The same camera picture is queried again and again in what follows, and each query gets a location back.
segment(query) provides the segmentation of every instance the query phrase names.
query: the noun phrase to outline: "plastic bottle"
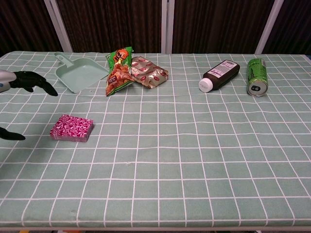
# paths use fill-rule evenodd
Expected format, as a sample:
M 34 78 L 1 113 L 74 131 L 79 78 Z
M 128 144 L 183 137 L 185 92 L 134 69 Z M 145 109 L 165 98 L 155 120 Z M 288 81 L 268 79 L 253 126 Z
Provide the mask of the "plastic bottle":
M 199 82 L 199 88 L 203 92 L 218 90 L 233 79 L 239 70 L 239 64 L 225 60 L 203 75 L 203 79 Z

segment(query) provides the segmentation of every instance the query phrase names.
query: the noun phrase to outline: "green can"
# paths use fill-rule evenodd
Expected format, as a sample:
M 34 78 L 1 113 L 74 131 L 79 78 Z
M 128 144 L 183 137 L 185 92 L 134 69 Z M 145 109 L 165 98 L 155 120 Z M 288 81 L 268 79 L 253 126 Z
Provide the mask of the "green can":
M 262 58 L 255 58 L 247 65 L 247 93 L 251 96 L 263 96 L 268 90 L 266 63 Z

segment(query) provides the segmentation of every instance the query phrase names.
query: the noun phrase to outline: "pink box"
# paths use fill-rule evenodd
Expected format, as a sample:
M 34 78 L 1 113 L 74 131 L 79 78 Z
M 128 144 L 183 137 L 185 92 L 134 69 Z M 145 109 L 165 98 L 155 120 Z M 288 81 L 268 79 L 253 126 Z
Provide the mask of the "pink box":
M 93 128 L 93 120 L 62 115 L 51 129 L 50 135 L 54 140 L 87 142 Z

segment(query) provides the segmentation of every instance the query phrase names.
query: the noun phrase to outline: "green snack bag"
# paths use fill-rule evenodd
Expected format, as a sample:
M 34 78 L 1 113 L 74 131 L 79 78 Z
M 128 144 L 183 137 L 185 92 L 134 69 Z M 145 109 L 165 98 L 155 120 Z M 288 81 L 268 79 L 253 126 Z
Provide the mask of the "green snack bag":
M 106 58 L 110 68 L 106 84 L 106 96 L 110 96 L 134 82 L 130 74 L 132 47 L 119 49 L 108 54 Z

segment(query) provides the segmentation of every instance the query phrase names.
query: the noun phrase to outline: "candy wrapper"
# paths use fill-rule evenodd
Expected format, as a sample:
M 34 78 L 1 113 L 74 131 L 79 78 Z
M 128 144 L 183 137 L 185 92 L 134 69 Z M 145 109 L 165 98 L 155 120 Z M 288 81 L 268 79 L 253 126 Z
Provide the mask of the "candy wrapper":
M 87 142 L 94 128 L 93 120 L 62 115 L 50 131 L 54 140 Z
M 133 83 L 130 68 L 132 63 L 132 47 L 126 47 L 106 56 L 110 72 L 106 84 L 106 96 L 110 96 Z
M 167 81 L 169 72 L 143 57 L 134 57 L 132 60 L 132 77 L 136 82 L 148 88 L 154 88 Z

